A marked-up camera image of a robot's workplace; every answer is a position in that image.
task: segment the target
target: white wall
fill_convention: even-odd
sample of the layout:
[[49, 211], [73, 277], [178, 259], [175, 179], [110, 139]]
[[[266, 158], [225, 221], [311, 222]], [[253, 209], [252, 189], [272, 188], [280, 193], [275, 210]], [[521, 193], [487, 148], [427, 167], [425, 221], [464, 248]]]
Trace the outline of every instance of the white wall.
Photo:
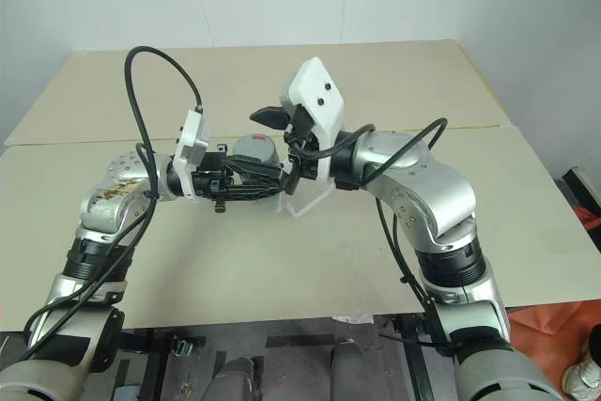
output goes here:
[[558, 176], [599, 155], [600, 2], [4, 0], [4, 73], [31, 75], [2, 85], [0, 138], [72, 50], [457, 38]]

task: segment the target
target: orange cloth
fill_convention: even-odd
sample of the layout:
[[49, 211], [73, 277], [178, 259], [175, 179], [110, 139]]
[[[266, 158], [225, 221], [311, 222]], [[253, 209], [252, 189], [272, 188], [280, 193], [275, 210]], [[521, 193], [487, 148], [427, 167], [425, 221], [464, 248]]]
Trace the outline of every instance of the orange cloth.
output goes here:
[[563, 393], [563, 371], [578, 361], [591, 329], [601, 323], [601, 300], [537, 305], [513, 312], [509, 319], [512, 345]]
[[586, 230], [593, 230], [601, 225], [601, 218], [594, 216], [587, 208], [575, 206], [572, 209]]

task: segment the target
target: robotic arm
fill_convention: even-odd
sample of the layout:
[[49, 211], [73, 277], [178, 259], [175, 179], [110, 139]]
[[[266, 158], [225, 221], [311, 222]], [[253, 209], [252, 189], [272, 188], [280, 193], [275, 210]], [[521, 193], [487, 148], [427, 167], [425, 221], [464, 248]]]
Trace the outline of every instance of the robotic arm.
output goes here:
[[[253, 152], [227, 155], [224, 145], [207, 152], [208, 123], [200, 111], [190, 111], [176, 154], [155, 155], [158, 200], [205, 197], [223, 212], [226, 201], [293, 194], [302, 177], [333, 182], [339, 189], [365, 189], [394, 211], [416, 252], [428, 329], [454, 359], [459, 399], [562, 399], [532, 362], [509, 345], [509, 322], [478, 242], [469, 183], [435, 161], [419, 135], [375, 131], [371, 125], [341, 131], [343, 108], [333, 80], [313, 58], [295, 75], [281, 107], [251, 115], [285, 131], [288, 172]], [[405, 151], [399, 154], [398, 149]], [[3, 401], [76, 400], [86, 376], [113, 362], [124, 320], [115, 304], [125, 292], [130, 244], [142, 227], [140, 218], [154, 208], [148, 174], [140, 149], [123, 154], [85, 197], [67, 264], [47, 299], [53, 308], [33, 316], [23, 360], [0, 373]], [[111, 270], [99, 284], [98, 274], [105, 269]], [[410, 274], [405, 276], [419, 286]], [[86, 294], [89, 298], [70, 320], [49, 333]]]

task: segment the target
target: cable connector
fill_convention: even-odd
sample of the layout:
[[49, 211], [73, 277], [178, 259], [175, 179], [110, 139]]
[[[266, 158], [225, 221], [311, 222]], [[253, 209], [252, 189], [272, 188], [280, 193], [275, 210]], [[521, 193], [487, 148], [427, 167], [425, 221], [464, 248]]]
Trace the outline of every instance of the cable connector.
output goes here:
[[147, 199], [161, 199], [161, 195], [158, 193], [153, 193], [151, 190], [146, 190], [144, 192], [144, 197]]
[[407, 274], [407, 275], [401, 277], [401, 283], [402, 284], [417, 284], [417, 279], [415, 278], [413, 273], [411, 273], [411, 274]]

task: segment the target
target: white sneaker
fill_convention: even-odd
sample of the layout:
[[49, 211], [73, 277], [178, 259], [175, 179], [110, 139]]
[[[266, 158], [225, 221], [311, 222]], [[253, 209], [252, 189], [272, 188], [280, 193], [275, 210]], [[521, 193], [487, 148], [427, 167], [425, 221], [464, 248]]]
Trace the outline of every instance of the white sneaker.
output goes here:
[[601, 396], [601, 367], [594, 362], [588, 347], [582, 360], [563, 372], [562, 388], [577, 401], [595, 401]]

